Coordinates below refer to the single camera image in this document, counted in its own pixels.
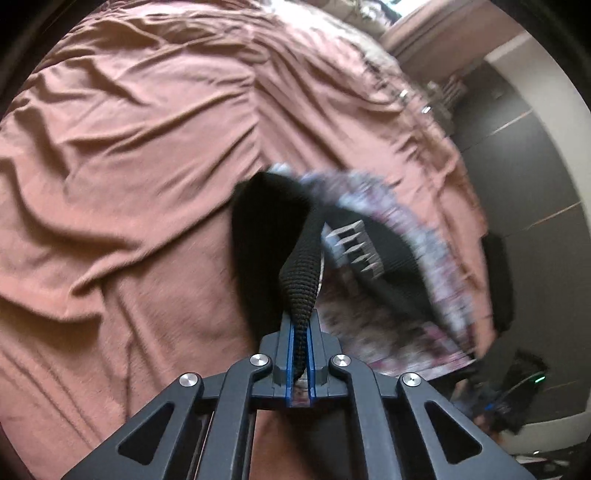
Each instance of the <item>bed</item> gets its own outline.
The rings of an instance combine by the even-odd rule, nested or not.
[[[229,201],[273,164],[385,178],[449,246],[477,355],[494,340],[486,221],[458,150],[377,44],[294,8],[107,2],[8,108],[0,424],[36,480],[61,478],[179,374],[254,351]],[[251,478],[276,471],[314,478],[284,419],[261,413]]]

